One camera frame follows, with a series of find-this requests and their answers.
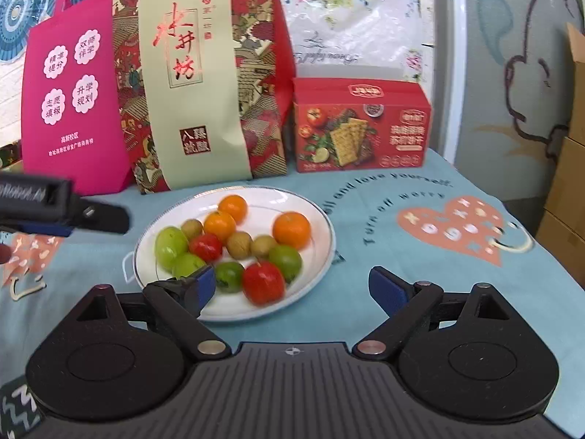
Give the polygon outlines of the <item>brown kiwi plate top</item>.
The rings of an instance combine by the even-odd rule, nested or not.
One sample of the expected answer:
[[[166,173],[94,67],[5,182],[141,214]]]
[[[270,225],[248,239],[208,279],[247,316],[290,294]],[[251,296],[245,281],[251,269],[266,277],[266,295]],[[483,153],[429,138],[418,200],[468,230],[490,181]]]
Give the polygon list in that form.
[[[181,224],[181,232],[191,241],[203,233],[203,225],[197,219],[188,219]]]

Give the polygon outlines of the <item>red cracker box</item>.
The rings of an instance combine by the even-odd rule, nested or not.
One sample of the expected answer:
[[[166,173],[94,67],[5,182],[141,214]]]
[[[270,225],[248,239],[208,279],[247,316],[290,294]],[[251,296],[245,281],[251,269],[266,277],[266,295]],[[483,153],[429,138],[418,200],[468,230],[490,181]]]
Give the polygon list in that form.
[[[299,172],[419,168],[431,105],[419,84],[358,78],[294,80]]]

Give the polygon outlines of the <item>brown kiwi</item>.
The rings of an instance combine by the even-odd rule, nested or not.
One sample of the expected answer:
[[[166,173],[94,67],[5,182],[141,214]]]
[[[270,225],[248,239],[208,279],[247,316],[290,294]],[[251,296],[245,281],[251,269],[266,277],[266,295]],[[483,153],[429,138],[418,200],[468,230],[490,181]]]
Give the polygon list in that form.
[[[245,260],[251,256],[252,242],[248,233],[236,231],[227,239],[225,247],[231,258]]]
[[[251,255],[257,259],[267,259],[270,250],[277,244],[277,241],[270,235],[256,236],[251,243]]]

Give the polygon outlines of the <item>small green fruit front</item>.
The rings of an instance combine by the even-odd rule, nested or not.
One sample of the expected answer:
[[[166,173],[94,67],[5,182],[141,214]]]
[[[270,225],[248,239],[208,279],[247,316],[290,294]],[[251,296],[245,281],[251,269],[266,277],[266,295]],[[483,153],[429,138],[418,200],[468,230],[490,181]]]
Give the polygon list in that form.
[[[216,287],[224,293],[239,292],[244,271],[245,267],[237,262],[218,263],[214,268]]]

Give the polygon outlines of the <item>orange mandarin top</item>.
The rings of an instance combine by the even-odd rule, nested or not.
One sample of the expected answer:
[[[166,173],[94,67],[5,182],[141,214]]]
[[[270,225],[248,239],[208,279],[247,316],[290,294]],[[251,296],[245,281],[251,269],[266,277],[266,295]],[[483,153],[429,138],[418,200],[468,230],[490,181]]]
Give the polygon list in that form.
[[[218,210],[229,214],[237,225],[241,224],[248,213],[248,203],[246,200],[236,194],[224,197],[218,204]]]

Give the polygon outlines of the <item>small green grape fruit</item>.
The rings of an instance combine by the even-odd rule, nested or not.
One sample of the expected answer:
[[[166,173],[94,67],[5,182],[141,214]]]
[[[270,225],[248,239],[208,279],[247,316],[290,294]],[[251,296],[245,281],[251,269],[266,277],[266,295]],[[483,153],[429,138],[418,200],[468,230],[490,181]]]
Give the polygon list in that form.
[[[287,284],[293,282],[301,273],[301,255],[291,246],[277,245],[270,249],[269,261],[280,270]]]

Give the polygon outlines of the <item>brown kiwi on plate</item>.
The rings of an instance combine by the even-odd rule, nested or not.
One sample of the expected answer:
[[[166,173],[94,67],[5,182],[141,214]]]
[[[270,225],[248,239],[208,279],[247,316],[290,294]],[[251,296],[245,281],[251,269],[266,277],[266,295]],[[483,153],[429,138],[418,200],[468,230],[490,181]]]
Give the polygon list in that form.
[[[267,259],[270,250],[277,244],[277,241],[270,235],[256,236],[251,243],[251,255],[257,259]]]

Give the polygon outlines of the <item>red fruit plate centre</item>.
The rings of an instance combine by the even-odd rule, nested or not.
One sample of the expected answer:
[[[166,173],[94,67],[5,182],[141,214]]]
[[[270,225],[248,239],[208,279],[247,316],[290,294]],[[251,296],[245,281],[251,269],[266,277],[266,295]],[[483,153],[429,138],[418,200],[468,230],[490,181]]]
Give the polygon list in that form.
[[[212,233],[204,233],[189,241],[191,254],[201,258],[206,264],[212,264],[223,255],[221,240]]]

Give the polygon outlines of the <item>magenta tote bag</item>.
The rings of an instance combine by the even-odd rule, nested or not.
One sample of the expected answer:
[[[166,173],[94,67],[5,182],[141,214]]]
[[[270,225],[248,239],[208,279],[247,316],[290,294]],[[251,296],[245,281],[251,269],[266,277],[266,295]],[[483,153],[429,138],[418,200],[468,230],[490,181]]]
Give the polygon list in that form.
[[[21,141],[27,175],[68,179],[81,195],[132,177],[118,109],[112,0],[57,0],[26,51]]]

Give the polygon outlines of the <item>orange mandarin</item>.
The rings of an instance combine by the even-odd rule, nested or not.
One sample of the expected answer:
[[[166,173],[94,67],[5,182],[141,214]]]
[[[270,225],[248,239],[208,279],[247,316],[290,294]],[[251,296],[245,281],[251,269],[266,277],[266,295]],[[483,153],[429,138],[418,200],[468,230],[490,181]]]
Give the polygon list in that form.
[[[282,245],[302,250],[312,237],[312,225],[305,215],[294,211],[280,214],[272,226],[272,236]]]
[[[224,243],[237,229],[235,219],[227,212],[214,211],[209,213],[203,222],[203,230],[206,234],[216,236]]]
[[[218,210],[229,214],[237,225],[241,224],[248,213],[248,203],[246,200],[236,194],[224,197],[218,204]]]

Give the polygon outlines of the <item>floral plastic bag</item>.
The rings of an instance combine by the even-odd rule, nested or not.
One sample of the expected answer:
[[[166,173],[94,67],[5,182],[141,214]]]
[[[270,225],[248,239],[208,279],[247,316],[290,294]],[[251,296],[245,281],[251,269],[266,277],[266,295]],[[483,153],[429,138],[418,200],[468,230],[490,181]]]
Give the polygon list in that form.
[[[280,0],[299,77],[422,82],[434,0]]]

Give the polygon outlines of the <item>stacked cardboard boxes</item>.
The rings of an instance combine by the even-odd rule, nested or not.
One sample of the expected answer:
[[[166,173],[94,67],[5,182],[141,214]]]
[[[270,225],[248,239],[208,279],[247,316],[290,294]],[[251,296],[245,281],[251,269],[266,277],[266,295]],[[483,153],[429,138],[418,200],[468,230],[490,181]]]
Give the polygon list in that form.
[[[565,136],[536,240],[584,284],[584,35],[567,26],[574,63],[574,94]]]

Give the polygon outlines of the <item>light blue printed tablecloth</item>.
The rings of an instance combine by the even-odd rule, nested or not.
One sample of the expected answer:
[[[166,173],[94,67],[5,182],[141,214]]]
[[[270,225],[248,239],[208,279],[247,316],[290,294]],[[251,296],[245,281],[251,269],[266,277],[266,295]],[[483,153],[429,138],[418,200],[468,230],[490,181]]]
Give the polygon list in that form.
[[[504,250],[497,264],[419,240],[400,222],[422,209],[442,212],[454,201],[478,199],[497,211],[504,205],[461,176],[440,155],[419,169],[363,172],[290,172],[272,185],[315,202],[336,233],[336,254],[323,280],[283,310],[254,320],[216,323],[232,346],[252,342],[344,341],[354,344],[385,318],[368,291],[368,274],[381,266],[406,281],[432,281],[466,292],[493,284],[556,356],[560,380],[547,417],[574,437],[584,433],[584,292],[546,249],[530,244],[512,214],[501,223]],[[128,254],[162,213],[191,198],[191,188],[142,194],[135,187],[110,196],[129,209],[132,228],[123,236],[77,231],[50,264],[1,289],[1,379],[25,371],[36,346],[95,284],[132,291]]]

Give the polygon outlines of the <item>large green fruit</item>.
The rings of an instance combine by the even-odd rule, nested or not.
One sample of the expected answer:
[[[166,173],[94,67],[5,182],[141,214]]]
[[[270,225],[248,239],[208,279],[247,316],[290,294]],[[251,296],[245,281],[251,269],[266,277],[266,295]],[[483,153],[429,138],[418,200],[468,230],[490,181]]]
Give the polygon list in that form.
[[[191,252],[185,252],[177,256],[175,259],[173,266],[173,276],[175,278],[188,278],[190,275],[196,273],[205,266],[205,261],[200,257],[191,254]]]
[[[166,271],[172,271],[179,256],[188,251],[188,238],[180,228],[168,226],[156,235],[156,262]]]

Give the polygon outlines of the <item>red and cream gift bag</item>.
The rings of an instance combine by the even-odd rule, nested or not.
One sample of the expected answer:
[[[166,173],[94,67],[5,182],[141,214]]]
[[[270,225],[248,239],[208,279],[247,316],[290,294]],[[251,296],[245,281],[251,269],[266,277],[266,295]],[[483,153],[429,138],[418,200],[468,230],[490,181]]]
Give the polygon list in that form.
[[[141,193],[287,172],[280,0],[113,0],[121,126]]]

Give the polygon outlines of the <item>large green fruit lower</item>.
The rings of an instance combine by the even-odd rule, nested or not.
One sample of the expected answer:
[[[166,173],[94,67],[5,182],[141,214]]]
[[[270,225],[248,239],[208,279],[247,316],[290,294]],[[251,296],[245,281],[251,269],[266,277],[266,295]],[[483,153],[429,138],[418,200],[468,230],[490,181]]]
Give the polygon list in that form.
[[[205,266],[205,261],[200,257],[191,254],[191,252],[185,252],[177,256],[175,259],[173,266],[173,276],[175,278],[188,278],[190,275],[196,273]]]

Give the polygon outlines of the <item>large green fruit upper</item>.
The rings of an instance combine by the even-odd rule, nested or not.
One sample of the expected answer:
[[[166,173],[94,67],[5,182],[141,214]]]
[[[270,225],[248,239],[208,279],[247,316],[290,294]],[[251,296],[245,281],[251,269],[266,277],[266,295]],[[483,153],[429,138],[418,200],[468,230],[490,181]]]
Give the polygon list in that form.
[[[166,271],[172,271],[179,256],[188,251],[188,238],[180,228],[168,226],[156,235],[156,262]]]

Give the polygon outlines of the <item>red strawberry-like fruit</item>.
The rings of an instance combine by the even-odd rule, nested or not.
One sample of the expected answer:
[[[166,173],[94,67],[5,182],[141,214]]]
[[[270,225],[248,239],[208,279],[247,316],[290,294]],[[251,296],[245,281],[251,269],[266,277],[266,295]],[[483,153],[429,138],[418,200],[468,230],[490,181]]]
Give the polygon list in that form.
[[[241,284],[244,295],[255,305],[276,302],[284,297],[286,291],[282,273],[266,260],[246,267]]]

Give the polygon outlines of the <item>white round plate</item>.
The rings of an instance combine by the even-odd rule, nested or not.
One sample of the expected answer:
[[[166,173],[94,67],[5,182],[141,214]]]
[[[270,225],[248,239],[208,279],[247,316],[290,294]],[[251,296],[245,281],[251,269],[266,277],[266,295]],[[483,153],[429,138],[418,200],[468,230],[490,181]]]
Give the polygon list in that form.
[[[331,266],[335,235],[312,201],[263,186],[199,193],[170,208],[134,252],[140,286],[210,267],[215,279],[203,321],[247,320],[294,303]]]

